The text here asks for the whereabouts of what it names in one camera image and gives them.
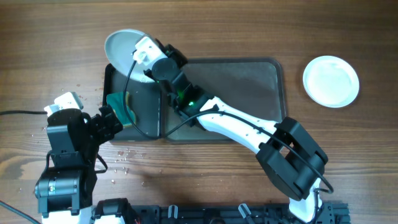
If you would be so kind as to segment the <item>green yellow sponge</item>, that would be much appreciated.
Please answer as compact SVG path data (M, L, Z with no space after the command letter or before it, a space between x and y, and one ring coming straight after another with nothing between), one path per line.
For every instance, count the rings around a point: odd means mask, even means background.
M121 122L124 128L132 127L131 120L136 124L136 114L129 107L130 94L127 91L111 93L106 96L106 103L112 107L116 117Z

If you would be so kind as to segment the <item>light blue plate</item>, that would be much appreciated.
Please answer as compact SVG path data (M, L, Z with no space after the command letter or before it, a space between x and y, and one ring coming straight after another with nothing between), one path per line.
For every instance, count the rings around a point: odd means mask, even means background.
M104 51L110 64L125 77L133 64L133 52L136 44L143 38L148 37L155 48L159 43L150 35L134 29L121 29L108 35L104 43Z

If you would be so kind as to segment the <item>cream white plate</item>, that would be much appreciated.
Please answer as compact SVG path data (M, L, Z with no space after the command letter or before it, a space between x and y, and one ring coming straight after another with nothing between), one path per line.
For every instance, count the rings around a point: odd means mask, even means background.
M348 106L359 95L359 78L354 68L331 55L311 60L303 71L302 81L307 95L327 108Z

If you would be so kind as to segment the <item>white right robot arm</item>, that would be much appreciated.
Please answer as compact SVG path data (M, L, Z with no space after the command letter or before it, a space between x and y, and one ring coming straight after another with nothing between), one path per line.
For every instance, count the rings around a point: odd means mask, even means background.
M171 45L144 37L135 47L134 59L167 95L178 116L190 126L198 124L250 149L273 185L288 196L290 213L301 222L316 222L328 157L298 121L257 118L208 94L188 80L182 70L187 59Z

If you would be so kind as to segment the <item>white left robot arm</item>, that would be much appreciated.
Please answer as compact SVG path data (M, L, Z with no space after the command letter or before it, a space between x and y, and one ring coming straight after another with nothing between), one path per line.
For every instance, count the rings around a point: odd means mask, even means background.
M95 163L100 145L123 130L114 110L102 106L90 116L76 108L62 109L48 119L51 150L35 185L38 212L44 223L89 223L93 190L99 170Z

